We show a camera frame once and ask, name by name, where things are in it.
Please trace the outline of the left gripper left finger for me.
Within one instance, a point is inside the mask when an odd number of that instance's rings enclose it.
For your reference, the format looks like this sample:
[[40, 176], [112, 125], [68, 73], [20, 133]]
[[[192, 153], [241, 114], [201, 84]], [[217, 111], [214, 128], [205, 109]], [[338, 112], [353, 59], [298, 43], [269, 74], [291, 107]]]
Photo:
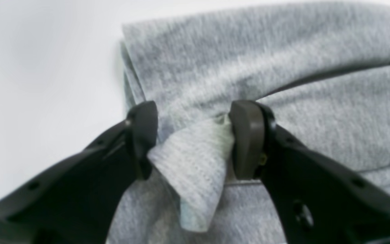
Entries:
[[0, 244], [104, 244], [125, 191], [152, 172], [155, 102], [0, 199]]

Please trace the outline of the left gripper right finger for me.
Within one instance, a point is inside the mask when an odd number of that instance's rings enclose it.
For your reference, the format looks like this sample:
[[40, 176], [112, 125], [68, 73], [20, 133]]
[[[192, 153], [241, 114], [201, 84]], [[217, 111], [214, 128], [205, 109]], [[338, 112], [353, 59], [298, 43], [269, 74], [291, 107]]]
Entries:
[[229, 112], [238, 180], [260, 180], [288, 244], [390, 244], [390, 195], [358, 173], [310, 150], [250, 101]]

